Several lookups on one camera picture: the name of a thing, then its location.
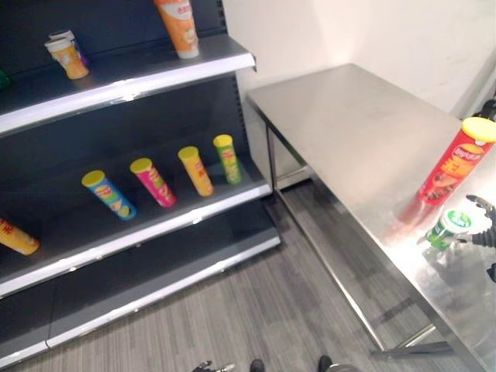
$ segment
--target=metal shelf edge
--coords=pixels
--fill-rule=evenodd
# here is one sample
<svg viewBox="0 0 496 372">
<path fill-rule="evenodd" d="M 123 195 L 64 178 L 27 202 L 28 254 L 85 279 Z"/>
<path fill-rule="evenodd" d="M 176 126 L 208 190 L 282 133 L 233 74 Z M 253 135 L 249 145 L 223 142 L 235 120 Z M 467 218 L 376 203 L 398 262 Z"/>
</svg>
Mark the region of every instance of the metal shelf edge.
<svg viewBox="0 0 496 372">
<path fill-rule="evenodd" d="M 40 343 L 35 343 L 32 346 L 28 346 L 25 349 L 16 351 L 15 353 L 0 358 L 0 369 L 10 366 L 14 363 L 18 363 L 24 360 L 25 358 L 32 357 L 38 353 L 42 353 L 43 351 L 47 351 L 47 350 L 48 350 L 48 346 L 45 341 L 42 341 Z"/>
<path fill-rule="evenodd" d="M 100 246 L 93 247 L 82 253 L 63 258 L 55 263 L 48 264 L 38 270 L 34 270 L 28 274 L 21 275 L 0 284 L 0 299 L 31 284 L 36 284 L 66 272 L 74 271 L 78 267 L 89 264 L 92 261 L 95 262 L 101 260 L 109 254 L 124 250 L 137 243 L 141 243 L 142 241 L 163 235 L 164 233 L 168 233 L 185 226 L 194 225 L 195 223 L 198 223 L 212 215 L 224 212 L 232 207 L 241 205 L 242 203 L 262 198 L 268 194 L 270 194 L 270 187 L 268 184 L 263 184 L 240 194 L 217 201 L 210 205 L 206 205 L 205 207 L 193 209 L 190 212 L 179 215 L 176 218 L 159 222 L 156 225 L 130 233 L 129 235 L 114 239 Z"/>
<path fill-rule="evenodd" d="M 200 270 L 198 273 L 192 274 L 189 277 L 186 277 L 180 281 L 177 281 L 173 284 L 170 284 L 159 291 L 155 291 L 153 293 L 150 293 L 149 295 L 142 297 L 138 300 L 132 301 L 127 305 L 124 305 L 120 308 L 115 308 L 109 313 L 99 316 L 96 319 L 91 320 L 90 322 L 86 322 L 85 324 L 82 324 L 76 328 L 73 328 L 69 331 L 66 331 L 58 336 L 55 336 L 51 339 L 48 339 L 46 341 L 46 344 L 48 345 L 49 348 L 55 347 L 60 345 L 61 343 L 64 343 L 66 341 L 69 341 L 71 339 L 74 339 L 79 336 L 83 336 L 92 330 L 103 326 L 104 324 L 107 324 L 109 322 L 112 322 L 118 318 L 121 318 L 125 315 L 131 314 L 133 312 L 138 312 L 141 308 L 151 305 L 156 301 L 159 301 L 169 295 L 172 295 L 173 293 L 180 291 L 190 285 L 193 285 L 195 283 L 198 283 L 199 281 L 202 281 L 206 279 L 207 277 L 211 277 L 212 275 L 222 273 L 224 270 L 244 261 L 247 260 L 253 256 L 256 256 L 259 253 L 262 253 L 265 250 L 268 250 L 277 244 L 281 242 L 281 239 L 279 236 L 276 236 L 272 239 L 269 239 L 263 243 L 260 243 L 256 246 L 253 246 L 252 248 L 242 252 L 238 253 L 226 260 L 220 261 L 210 267 L 205 268 L 204 270 Z"/>
<path fill-rule="evenodd" d="M 244 53 L 193 66 L 117 81 L 100 88 L 55 98 L 0 115 L 0 122 L 2 123 L 0 136 L 71 112 L 80 113 L 109 102 L 114 104 L 132 101 L 141 95 L 159 89 L 172 88 L 254 66 L 253 55 Z"/>
</svg>

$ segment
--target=green chip can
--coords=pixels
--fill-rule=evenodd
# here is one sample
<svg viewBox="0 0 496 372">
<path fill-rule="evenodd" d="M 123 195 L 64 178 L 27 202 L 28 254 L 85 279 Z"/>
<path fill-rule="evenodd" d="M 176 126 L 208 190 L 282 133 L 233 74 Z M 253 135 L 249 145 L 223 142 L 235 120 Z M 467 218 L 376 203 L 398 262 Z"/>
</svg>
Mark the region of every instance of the green chip can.
<svg viewBox="0 0 496 372">
<path fill-rule="evenodd" d="M 241 182 L 241 170 L 236 152 L 234 151 L 233 138 L 228 134 L 221 134 L 214 138 L 214 146 L 224 167 L 226 180 L 230 184 Z"/>
<path fill-rule="evenodd" d="M 439 250 L 445 250 L 450 247 L 454 235 L 468 232 L 472 226 L 470 217 L 456 209 L 446 210 L 436 225 L 430 229 L 425 238 L 432 246 Z"/>
</svg>

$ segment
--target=black shoe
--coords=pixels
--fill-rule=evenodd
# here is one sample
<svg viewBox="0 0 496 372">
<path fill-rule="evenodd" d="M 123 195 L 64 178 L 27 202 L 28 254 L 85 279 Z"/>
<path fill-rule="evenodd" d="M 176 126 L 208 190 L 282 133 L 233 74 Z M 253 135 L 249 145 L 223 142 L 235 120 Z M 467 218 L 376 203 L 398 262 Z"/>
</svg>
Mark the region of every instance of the black shoe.
<svg viewBox="0 0 496 372">
<path fill-rule="evenodd" d="M 260 359 L 255 359 L 250 364 L 250 372 L 265 372 L 264 362 Z"/>
<path fill-rule="evenodd" d="M 318 372 L 326 372 L 332 366 L 332 360 L 326 355 L 322 355 L 319 359 Z"/>
</svg>

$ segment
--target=table top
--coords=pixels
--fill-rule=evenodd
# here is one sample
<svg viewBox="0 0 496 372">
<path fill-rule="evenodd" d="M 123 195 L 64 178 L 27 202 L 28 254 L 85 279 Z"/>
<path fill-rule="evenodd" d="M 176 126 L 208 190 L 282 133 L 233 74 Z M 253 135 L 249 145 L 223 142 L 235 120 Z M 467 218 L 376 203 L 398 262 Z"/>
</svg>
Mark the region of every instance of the table top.
<svg viewBox="0 0 496 372">
<path fill-rule="evenodd" d="M 419 306 L 472 371 L 496 370 L 496 284 L 485 270 L 493 249 L 422 240 L 439 213 L 422 222 L 398 216 L 460 130 L 460 120 L 387 81 L 347 64 L 251 91 L 249 100 L 393 263 Z M 471 232 L 486 229 L 476 194 L 496 204 L 496 150 L 444 208 L 470 213 Z"/>
</svg>

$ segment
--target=shelf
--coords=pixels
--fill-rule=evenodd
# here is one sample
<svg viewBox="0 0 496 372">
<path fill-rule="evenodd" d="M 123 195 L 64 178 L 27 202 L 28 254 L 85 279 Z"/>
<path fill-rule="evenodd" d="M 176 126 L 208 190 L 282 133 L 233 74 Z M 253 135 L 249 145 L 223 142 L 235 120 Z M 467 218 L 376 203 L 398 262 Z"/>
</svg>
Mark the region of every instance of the shelf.
<svg viewBox="0 0 496 372">
<path fill-rule="evenodd" d="M 55 299 L 46 344 L 55 347 L 137 312 L 280 242 L 261 202 L 255 201 L 58 277 L 49 282 L 55 287 Z M 19 325 L 26 329 L 26 320 L 18 317 L 16 321 L 19 324 L 14 322 L 13 329 Z M 27 357 L 32 343 L 36 345 L 40 339 L 24 340 L 20 354 Z M 6 366 L 6 361 L 20 360 L 14 359 L 0 354 L 0 367 Z"/>
<path fill-rule="evenodd" d="M 55 65 L 15 80 L 0 91 L 0 136 L 255 66 L 253 55 L 227 35 L 202 38 L 199 47 L 200 56 L 190 60 L 165 46 L 102 58 L 76 81 Z"/>
<path fill-rule="evenodd" d="M 48 350 L 53 283 L 44 283 L 0 301 L 0 368 Z"/>
<path fill-rule="evenodd" d="M 177 203 L 161 208 L 144 189 L 139 190 L 138 213 L 121 221 L 100 201 L 72 210 L 42 226 L 41 247 L 24 257 L 2 248 L 0 252 L 0 296 L 73 271 L 86 264 L 138 243 L 170 233 L 224 212 L 245 202 L 270 194 L 270 187 L 249 157 L 240 160 L 243 180 L 226 182 L 222 166 L 207 168 L 214 184 L 213 195 L 203 198 L 193 188 L 185 172 L 167 183 Z"/>
</svg>

